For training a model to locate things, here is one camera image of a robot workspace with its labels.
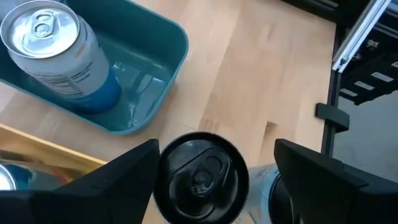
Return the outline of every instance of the can lid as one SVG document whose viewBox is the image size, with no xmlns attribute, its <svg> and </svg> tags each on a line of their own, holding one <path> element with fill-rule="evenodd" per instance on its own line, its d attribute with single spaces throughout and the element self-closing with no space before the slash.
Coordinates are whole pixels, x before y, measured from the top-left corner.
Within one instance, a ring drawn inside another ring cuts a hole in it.
<svg viewBox="0 0 398 224">
<path fill-rule="evenodd" d="M 160 155 L 154 198 L 169 223 L 232 223 L 249 192 L 239 151 L 211 133 L 190 133 Z"/>
<path fill-rule="evenodd" d="M 56 56 L 75 43 L 80 30 L 77 15 L 55 1 L 31 1 L 15 7 L 4 18 L 4 45 L 27 58 Z"/>
<path fill-rule="evenodd" d="M 0 164 L 0 190 L 16 190 L 14 178 L 8 170 Z"/>
</svg>

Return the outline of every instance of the aluminum can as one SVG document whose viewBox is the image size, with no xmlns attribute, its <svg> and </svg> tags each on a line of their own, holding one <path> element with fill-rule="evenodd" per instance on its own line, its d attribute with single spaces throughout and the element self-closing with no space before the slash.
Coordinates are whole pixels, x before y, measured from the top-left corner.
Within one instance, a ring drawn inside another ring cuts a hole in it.
<svg viewBox="0 0 398 224">
<path fill-rule="evenodd" d="M 75 110 L 99 113 L 117 102 L 121 88 L 93 29 L 66 5 L 21 4 L 4 18 L 0 34 L 17 66 Z"/>
<path fill-rule="evenodd" d="M 34 162 L 0 161 L 0 190 L 54 190 L 85 173 Z"/>
<path fill-rule="evenodd" d="M 0 22 L 5 18 L 7 13 L 25 2 L 30 2 L 33 0 L 1 0 L 0 1 Z M 67 4 L 67 0 L 53 0 L 60 2 L 62 4 Z"/>
</svg>

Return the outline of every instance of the plastic tray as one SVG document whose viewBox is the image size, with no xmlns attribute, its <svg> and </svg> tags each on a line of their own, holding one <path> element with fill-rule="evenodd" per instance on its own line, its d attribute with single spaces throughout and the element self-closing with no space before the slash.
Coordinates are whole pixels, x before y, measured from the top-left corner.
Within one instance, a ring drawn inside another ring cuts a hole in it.
<svg viewBox="0 0 398 224">
<path fill-rule="evenodd" d="M 188 52 L 184 30 L 128 0 L 68 0 L 94 29 L 122 86 L 119 101 L 100 114 L 74 113 L 47 87 L 20 70 L 0 44 L 0 81 L 111 134 L 148 125 L 173 85 Z"/>
</svg>

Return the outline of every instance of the black can lid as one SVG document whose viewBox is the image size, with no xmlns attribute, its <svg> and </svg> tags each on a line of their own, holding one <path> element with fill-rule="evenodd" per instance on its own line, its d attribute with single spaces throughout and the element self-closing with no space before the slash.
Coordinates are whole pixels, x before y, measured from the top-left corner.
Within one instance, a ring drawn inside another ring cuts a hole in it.
<svg viewBox="0 0 398 224">
<path fill-rule="evenodd" d="M 232 223 L 248 192 L 244 159 L 218 135 L 186 134 L 160 155 L 154 198 L 171 224 Z"/>
</svg>

